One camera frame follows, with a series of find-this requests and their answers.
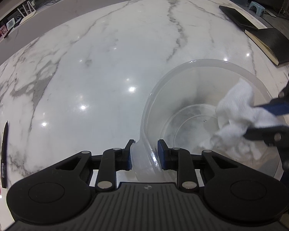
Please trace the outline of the clear plastic bowl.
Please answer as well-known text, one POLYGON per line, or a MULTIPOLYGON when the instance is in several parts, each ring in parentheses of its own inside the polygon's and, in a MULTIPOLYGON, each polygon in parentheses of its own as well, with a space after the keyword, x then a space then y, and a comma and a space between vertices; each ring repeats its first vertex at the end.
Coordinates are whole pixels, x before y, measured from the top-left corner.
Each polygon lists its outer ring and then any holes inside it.
POLYGON ((163 171, 160 166, 158 140, 191 154, 207 149, 209 139, 219 130, 215 108, 239 80, 251 85, 255 104, 271 100, 269 91, 255 75, 229 62, 194 60, 167 73, 149 95, 142 114, 140 139, 131 149, 138 181, 175 181, 176 174, 163 171))

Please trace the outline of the white cloth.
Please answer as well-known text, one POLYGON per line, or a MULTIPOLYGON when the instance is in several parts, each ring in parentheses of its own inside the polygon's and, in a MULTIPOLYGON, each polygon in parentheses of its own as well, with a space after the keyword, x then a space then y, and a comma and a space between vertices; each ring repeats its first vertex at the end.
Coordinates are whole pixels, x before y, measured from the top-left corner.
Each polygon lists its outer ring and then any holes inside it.
POLYGON ((215 114, 219 130, 198 147, 222 152, 239 162, 259 161, 264 156, 264 151, 243 137, 249 128, 284 125, 272 113, 254 106, 253 88, 243 79, 240 79, 218 103, 215 114))

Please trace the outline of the black notebook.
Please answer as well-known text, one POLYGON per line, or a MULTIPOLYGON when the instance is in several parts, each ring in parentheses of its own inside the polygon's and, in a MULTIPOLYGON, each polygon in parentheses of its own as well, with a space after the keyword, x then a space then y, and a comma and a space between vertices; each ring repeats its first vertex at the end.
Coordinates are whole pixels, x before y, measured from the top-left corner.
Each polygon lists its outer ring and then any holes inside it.
POLYGON ((245 30, 275 66, 289 63, 289 40, 275 28, 245 30))

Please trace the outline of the blue plastic stool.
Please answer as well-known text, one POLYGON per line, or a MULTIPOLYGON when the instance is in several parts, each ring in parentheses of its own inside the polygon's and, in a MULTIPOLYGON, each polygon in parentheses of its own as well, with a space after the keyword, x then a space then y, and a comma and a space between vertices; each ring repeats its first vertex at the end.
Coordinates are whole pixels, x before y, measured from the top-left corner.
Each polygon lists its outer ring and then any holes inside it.
POLYGON ((249 4, 249 10, 254 10, 256 15, 260 17, 264 14, 266 9, 265 9, 265 7, 260 5, 259 3, 252 1, 249 4))

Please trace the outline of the black phone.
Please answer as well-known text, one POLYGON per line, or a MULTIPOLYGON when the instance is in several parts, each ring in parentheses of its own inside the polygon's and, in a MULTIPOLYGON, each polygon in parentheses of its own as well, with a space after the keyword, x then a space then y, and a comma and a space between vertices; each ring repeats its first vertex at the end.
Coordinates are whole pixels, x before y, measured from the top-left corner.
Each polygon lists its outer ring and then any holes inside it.
POLYGON ((220 5, 219 9, 243 31, 260 29, 234 8, 220 5))

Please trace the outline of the black pen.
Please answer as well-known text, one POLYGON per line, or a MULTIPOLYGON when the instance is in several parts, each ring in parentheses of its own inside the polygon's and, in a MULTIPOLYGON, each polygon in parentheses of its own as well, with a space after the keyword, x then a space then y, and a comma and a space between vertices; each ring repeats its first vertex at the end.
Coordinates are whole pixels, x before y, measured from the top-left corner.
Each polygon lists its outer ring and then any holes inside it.
POLYGON ((2 188, 7 188, 7 147, 8 147, 9 124, 6 122, 3 130, 2 145, 1 145, 1 185, 2 188))

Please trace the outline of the white wifi router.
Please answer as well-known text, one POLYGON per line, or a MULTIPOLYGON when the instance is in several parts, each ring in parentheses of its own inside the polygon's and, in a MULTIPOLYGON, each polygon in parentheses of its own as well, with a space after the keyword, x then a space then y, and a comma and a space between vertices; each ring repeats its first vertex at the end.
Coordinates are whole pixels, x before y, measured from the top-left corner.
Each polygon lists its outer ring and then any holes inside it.
POLYGON ((20 24, 25 23, 36 14, 36 9, 30 1, 23 3, 22 6, 17 8, 17 10, 21 15, 20 24))

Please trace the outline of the white digital clock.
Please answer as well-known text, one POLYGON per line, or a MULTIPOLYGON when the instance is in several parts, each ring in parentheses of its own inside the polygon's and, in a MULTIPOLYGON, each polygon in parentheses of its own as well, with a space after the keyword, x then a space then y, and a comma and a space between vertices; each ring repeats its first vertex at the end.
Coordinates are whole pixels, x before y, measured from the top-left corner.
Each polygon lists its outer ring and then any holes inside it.
POLYGON ((15 25, 15 19, 12 18, 12 19, 10 19, 10 20, 7 22, 7 24, 6 24, 7 30, 12 29, 12 28, 14 27, 14 25, 15 25))

